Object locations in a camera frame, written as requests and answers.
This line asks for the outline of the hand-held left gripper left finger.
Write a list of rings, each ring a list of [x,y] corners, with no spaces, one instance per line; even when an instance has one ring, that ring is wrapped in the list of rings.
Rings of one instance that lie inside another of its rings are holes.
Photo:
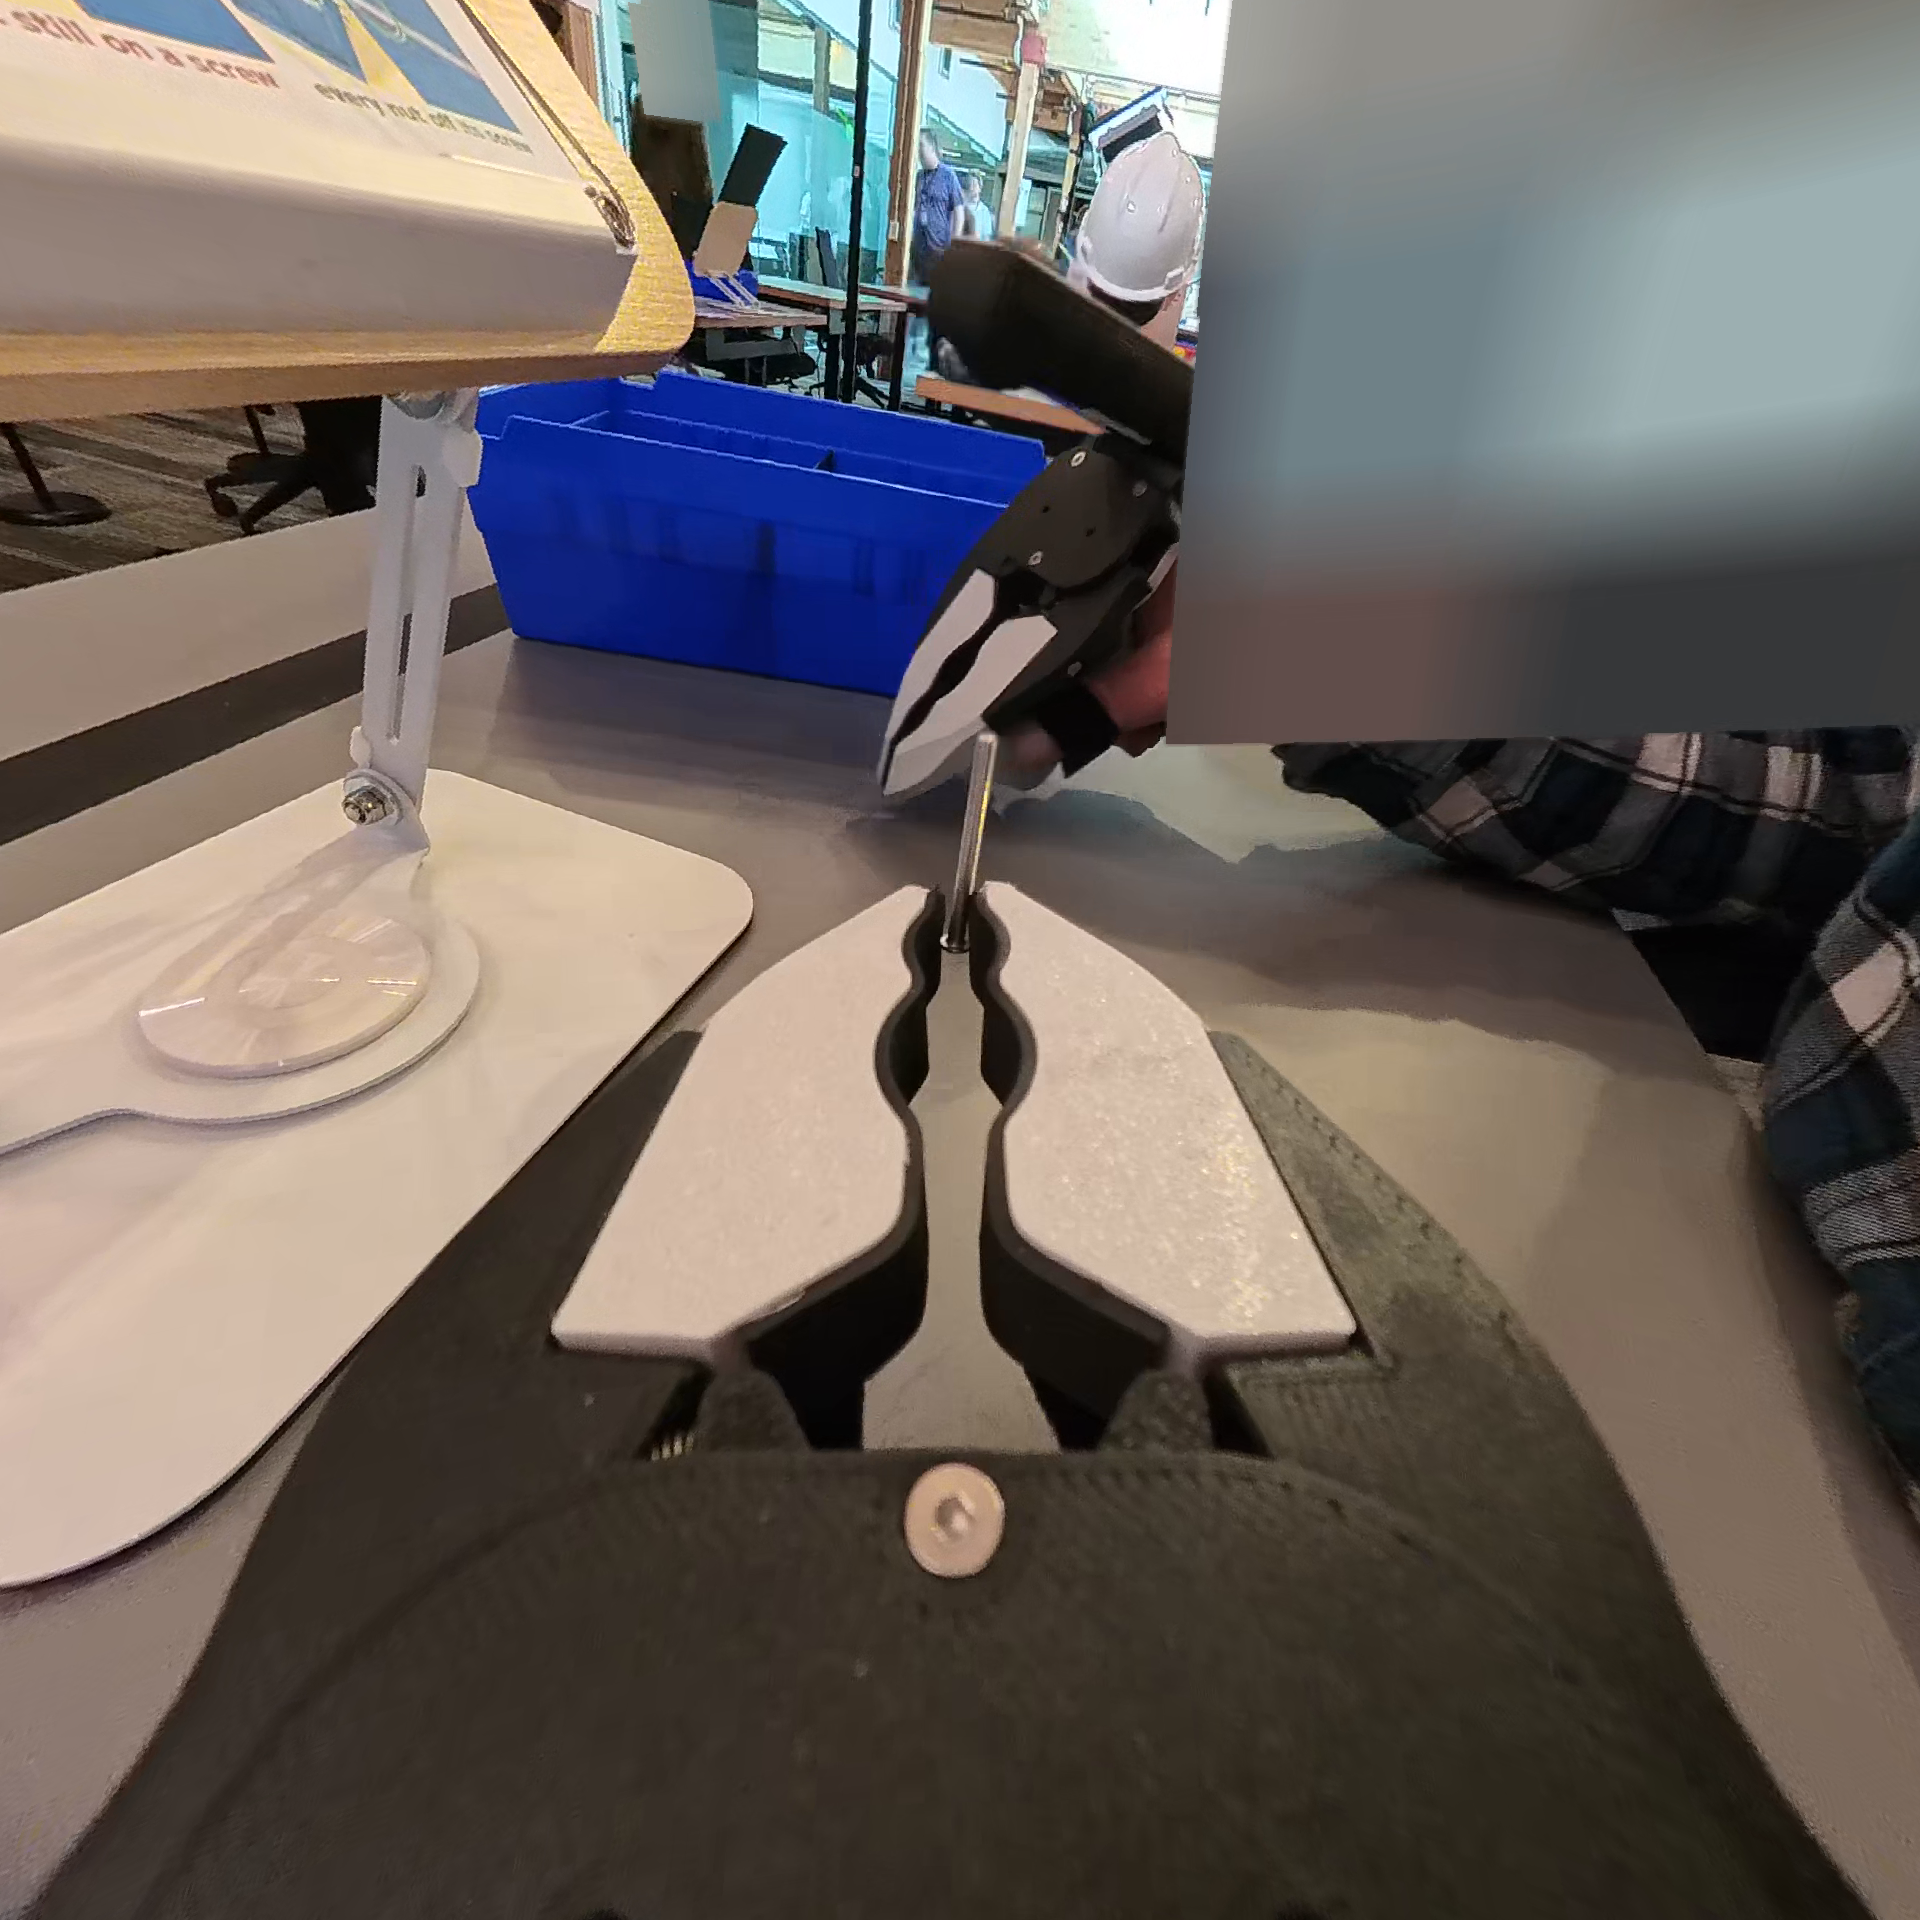
[[[552,1332],[571,1353],[724,1361],[906,1212],[880,1035],[934,894],[906,885],[791,950],[699,1035]]]

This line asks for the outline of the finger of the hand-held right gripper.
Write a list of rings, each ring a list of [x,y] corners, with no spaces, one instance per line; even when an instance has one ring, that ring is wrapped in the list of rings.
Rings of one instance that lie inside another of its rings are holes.
[[[1008,696],[1044,650],[1056,640],[1050,616],[996,618],[976,646],[966,676],[940,688],[940,697],[921,724],[896,746],[894,762],[880,771],[886,800],[913,800],[954,777],[972,753],[990,708]]]
[[[966,676],[976,657],[976,646],[993,632],[996,618],[995,576],[982,568],[958,571],[906,665],[883,734],[880,771],[892,765],[896,746],[921,724],[938,702],[940,688]]]

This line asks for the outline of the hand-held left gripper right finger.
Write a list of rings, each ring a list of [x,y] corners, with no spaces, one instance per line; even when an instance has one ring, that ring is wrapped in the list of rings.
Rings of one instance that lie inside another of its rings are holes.
[[[983,1010],[1016,1035],[1012,1250],[1184,1369],[1348,1349],[1354,1310],[1193,1008],[1010,882],[974,908]]]

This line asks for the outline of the long metal screw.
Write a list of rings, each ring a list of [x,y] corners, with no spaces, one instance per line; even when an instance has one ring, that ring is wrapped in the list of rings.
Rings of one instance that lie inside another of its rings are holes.
[[[966,954],[969,948],[969,917],[979,886],[986,833],[993,817],[999,754],[999,736],[993,730],[982,730],[972,741],[967,803],[958,833],[952,891],[945,901],[942,947],[946,954]]]

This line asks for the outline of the person's right forearm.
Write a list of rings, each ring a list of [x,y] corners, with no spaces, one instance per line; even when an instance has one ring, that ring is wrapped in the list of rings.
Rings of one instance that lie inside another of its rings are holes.
[[[1915,928],[1915,734],[1903,726],[1276,748],[1467,874],[1631,921],[1814,937],[1859,897]]]

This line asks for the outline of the person's right hand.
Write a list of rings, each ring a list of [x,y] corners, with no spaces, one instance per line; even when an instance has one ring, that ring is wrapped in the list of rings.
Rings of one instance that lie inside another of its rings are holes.
[[[1056,748],[1066,777],[1079,774],[1107,753],[1139,760],[1163,741],[1171,626],[1174,576],[1136,612],[1131,650],[1041,708],[1041,730]]]

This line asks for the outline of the blue plastic bin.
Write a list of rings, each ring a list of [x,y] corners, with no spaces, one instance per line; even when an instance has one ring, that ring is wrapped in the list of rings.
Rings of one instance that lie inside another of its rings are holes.
[[[482,392],[476,429],[471,517],[522,640],[879,697],[1048,461],[684,370]]]

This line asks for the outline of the white hard hat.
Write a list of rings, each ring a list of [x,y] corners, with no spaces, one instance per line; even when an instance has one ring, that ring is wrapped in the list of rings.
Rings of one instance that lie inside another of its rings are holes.
[[[1072,278],[1110,305],[1161,308],[1202,244],[1207,189],[1178,134],[1156,130],[1105,158],[1076,234]]]

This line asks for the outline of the wooden table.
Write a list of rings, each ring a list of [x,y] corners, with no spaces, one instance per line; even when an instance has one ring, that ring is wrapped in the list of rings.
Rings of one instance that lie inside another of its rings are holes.
[[[913,320],[926,315],[920,290],[862,284],[855,298],[801,278],[763,277],[747,289],[740,277],[694,281],[694,330],[706,333],[786,337],[819,333],[826,379],[839,397],[871,401],[889,412],[906,403],[906,345]],[[886,384],[862,372],[860,341],[887,345]]]

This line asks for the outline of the white metal stand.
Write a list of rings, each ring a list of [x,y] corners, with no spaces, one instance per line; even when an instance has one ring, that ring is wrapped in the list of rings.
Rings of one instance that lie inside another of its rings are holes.
[[[753,923],[430,772],[478,404],[383,406],[347,777],[4,936],[7,1593],[217,1496]]]

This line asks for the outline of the wooden board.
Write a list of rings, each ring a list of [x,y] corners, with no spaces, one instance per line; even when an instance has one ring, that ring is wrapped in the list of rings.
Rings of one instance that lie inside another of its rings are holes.
[[[4,132],[7,420],[646,372],[691,331],[666,217],[535,4],[455,2],[537,166],[244,115]]]

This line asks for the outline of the black office chair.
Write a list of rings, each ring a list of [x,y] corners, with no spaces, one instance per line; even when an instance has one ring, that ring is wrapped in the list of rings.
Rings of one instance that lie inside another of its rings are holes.
[[[330,517],[375,506],[383,397],[303,401],[296,404],[303,446],[256,453],[204,482],[214,512],[251,534],[260,522],[318,493]]]

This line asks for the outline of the person's plaid shirt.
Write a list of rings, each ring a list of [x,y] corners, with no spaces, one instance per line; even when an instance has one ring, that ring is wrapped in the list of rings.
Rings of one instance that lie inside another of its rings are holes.
[[[1819,931],[1763,1074],[1768,1165],[1841,1284],[1841,1349],[1919,1500],[1919,821]]]

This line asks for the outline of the instruction sheet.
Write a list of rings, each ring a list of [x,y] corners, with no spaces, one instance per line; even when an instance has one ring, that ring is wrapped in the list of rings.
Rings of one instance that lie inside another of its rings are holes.
[[[518,86],[457,4],[4,2],[4,132],[104,126],[110,94],[362,148],[537,166]]]

